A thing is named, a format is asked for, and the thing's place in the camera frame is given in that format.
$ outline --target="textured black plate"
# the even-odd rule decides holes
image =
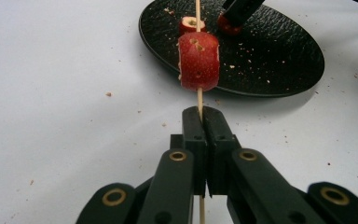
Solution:
[[[324,72],[324,56],[301,26],[280,12],[261,6],[244,24],[241,35],[217,30],[224,0],[202,0],[201,19],[220,43],[218,90],[257,97],[282,97],[314,86]],[[195,16],[194,1],[156,0],[139,20],[139,31],[150,51],[179,75],[178,24]]]

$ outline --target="black plastic linkage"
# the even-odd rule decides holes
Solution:
[[[257,223],[325,223],[260,152],[237,149],[232,152],[230,167],[241,196],[229,196],[234,202],[245,200]]]
[[[243,25],[255,11],[263,4],[264,0],[227,0],[223,4],[226,11],[223,15],[234,26]]]
[[[182,147],[194,155],[194,194],[205,196],[207,142],[196,106],[182,112]]]
[[[136,221],[136,191],[126,184],[99,189],[83,208],[76,224],[133,224]]]
[[[193,211],[193,169],[194,157],[190,151],[166,151],[148,188],[136,223],[190,223]]]
[[[99,189],[76,224],[192,223],[193,195],[204,194],[205,177],[211,196],[227,195],[235,224],[358,223],[354,194],[326,182],[308,193],[292,187],[260,152],[241,148],[219,110],[205,106],[201,123],[194,106],[184,110],[183,133],[171,135],[155,175],[136,189]]]
[[[208,190],[211,196],[227,195],[230,180],[227,161],[241,145],[219,110],[203,107],[203,126],[208,141]]]
[[[358,223],[358,197],[341,186],[327,182],[312,184],[306,199],[327,223]]]

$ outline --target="black plate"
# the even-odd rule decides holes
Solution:
[[[220,79],[216,87],[246,96],[283,97],[314,86],[324,72],[324,56],[300,25],[261,6],[240,35],[217,30],[223,0],[202,0],[201,19],[220,43]],[[179,21],[195,16],[194,1],[157,0],[143,11],[139,31],[148,49],[178,76]]]

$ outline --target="wooden skewer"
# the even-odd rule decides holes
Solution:
[[[200,0],[196,0],[196,24],[197,24],[197,28],[196,31],[200,32],[201,31],[201,3]],[[197,98],[198,98],[198,106],[199,106],[199,113],[200,113],[200,119],[202,122],[202,108],[203,108],[203,103],[202,103],[202,88],[198,88],[197,89]],[[203,198],[202,195],[200,195],[200,224],[205,224],[205,200]]]
[[[196,22],[197,22],[197,32],[201,31],[201,3],[200,0],[196,0]]]
[[[198,106],[199,106],[200,119],[201,119],[201,122],[202,122],[202,108],[203,108],[202,88],[197,89],[197,101],[198,101]]]

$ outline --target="white background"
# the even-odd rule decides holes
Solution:
[[[196,94],[143,44],[150,3],[0,0],[0,224],[75,223],[97,189],[154,174]],[[286,98],[208,91],[204,102],[294,187],[329,181],[358,195],[358,3],[265,5],[320,45],[321,81]],[[224,197],[206,206],[207,223],[232,223]]]

